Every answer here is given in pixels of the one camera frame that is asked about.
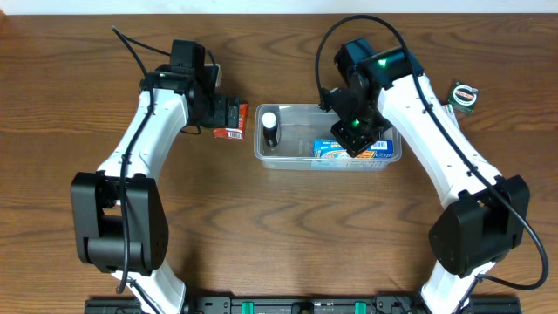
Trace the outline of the dark green round-label box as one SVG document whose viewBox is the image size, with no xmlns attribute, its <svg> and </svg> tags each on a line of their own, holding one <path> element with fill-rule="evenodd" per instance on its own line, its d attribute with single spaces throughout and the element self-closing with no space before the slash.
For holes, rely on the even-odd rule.
<svg viewBox="0 0 558 314">
<path fill-rule="evenodd" d="M 454 109 L 470 114 L 474 111 L 479 100 L 480 90 L 476 87 L 455 81 L 449 92 L 448 103 Z"/>
</svg>

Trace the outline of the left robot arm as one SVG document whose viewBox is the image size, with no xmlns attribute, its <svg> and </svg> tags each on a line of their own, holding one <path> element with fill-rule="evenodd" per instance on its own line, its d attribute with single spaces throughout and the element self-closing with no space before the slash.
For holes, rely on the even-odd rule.
<svg viewBox="0 0 558 314">
<path fill-rule="evenodd" d="M 161 65 L 148 73 L 117 147 L 95 172 L 79 172 L 71 182 L 78 258 L 130 289 L 144 313 L 195 311 L 166 259 L 169 227 L 158 180 L 185 127 L 238 126 L 239 100 L 217 94 L 220 83 L 219 65 Z"/>
</svg>

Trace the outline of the clear plastic container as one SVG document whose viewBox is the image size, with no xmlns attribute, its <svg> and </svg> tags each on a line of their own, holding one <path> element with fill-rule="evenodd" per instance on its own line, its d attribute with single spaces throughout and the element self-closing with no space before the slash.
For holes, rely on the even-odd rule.
<svg viewBox="0 0 558 314">
<path fill-rule="evenodd" d="M 279 120 L 280 141 L 268 147 L 262 134 L 262 116 L 274 113 Z M 334 112 L 325 113 L 316 105 L 263 104 L 255 111 L 254 153 L 265 168 L 284 170 L 339 170 L 375 171 L 380 169 L 330 169 L 311 166 L 315 140 L 334 140 L 330 128 L 338 121 Z M 392 164 L 402 155 L 401 135 L 395 128 L 388 129 L 381 140 L 392 140 L 395 149 Z"/>
</svg>

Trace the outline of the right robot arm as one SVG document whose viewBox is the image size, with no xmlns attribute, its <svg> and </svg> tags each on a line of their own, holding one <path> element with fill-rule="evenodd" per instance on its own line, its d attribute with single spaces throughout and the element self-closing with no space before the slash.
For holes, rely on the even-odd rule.
<svg viewBox="0 0 558 314">
<path fill-rule="evenodd" d="M 469 305 L 481 276 L 521 244 L 530 191 L 504 178 L 451 122 L 424 69 L 400 47 L 376 53 L 360 38 L 343 44 L 334 62 L 344 89 L 323 91 L 321 109 L 339 117 L 331 132 L 351 157 L 397 129 L 428 173 L 444 209 L 431 227 L 437 262 L 418 309 L 455 313 Z"/>
</svg>

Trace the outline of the black bottle white cap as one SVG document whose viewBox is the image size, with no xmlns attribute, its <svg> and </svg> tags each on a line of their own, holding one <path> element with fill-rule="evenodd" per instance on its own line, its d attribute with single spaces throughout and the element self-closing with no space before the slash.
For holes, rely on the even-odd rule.
<svg viewBox="0 0 558 314">
<path fill-rule="evenodd" d="M 280 141 L 279 120 L 274 113 L 267 112 L 262 116 L 262 134 L 268 147 L 276 147 Z"/>
</svg>

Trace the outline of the red snack packet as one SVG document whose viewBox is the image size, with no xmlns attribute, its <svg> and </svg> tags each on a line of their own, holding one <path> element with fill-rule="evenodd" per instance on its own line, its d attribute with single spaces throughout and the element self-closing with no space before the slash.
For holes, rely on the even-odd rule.
<svg viewBox="0 0 558 314">
<path fill-rule="evenodd" d="M 248 104 L 241 103 L 239 108 L 239 124 L 237 128 L 216 128 L 213 133 L 216 139 L 244 140 L 246 121 L 248 117 Z"/>
</svg>

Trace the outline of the blue Kool Fever box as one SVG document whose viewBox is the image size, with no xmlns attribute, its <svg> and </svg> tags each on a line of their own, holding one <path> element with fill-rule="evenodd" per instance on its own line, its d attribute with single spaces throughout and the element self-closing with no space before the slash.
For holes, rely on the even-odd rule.
<svg viewBox="0 0 558 314">
<path fill-rule="evenodd" d="M 311 166 L 330 169 L 380 169 L 391 162 L 394 154 L 392 140 L 377 141 L 357 157 L 350 157 L 334 140 L 315 140 Z"/>
</svg>

